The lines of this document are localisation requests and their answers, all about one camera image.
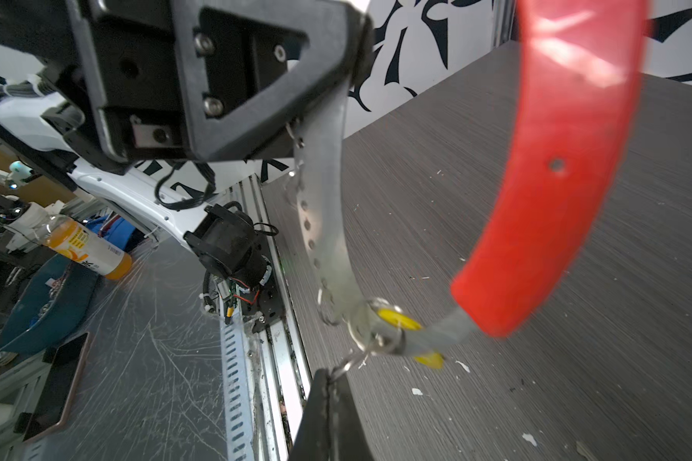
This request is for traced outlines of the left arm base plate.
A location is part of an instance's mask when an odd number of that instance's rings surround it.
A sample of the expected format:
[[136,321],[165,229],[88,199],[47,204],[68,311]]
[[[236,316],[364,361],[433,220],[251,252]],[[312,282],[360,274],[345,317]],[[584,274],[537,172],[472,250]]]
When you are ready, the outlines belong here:
[[237,201],[206,207],[205,212],[200,226],[185,233],[186,243],[206,269],[203,309],[222,317],[226,325],[238,312],[253,322],[252,332],[264,332],[284,318],[275,264],[266,254],[267,239],[279,229],[254,222]]

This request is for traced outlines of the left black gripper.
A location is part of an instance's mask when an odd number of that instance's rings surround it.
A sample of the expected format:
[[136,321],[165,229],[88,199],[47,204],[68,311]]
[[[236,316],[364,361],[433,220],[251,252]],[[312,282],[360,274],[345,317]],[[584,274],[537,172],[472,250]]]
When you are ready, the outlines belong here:
[[342,81],[372,41],[348,1],[65,1],[69,97],[92,166],[257,154]]

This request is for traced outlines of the red key tag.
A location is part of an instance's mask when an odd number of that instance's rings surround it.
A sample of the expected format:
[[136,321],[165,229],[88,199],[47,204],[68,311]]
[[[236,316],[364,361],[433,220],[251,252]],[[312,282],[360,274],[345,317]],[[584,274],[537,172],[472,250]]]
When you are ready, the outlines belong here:
[[523,1],[511,152],[495,207],[451,292],[484,333],[518,328],[584,243],[640,94],[644,1]]

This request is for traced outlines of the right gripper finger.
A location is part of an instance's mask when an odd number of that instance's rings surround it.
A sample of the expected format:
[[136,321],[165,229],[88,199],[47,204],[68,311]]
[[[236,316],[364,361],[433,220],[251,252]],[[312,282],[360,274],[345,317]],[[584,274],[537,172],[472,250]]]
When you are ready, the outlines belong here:
[[315,372],[288,459],[374,460],[345,375],[333,378],[327,369]]

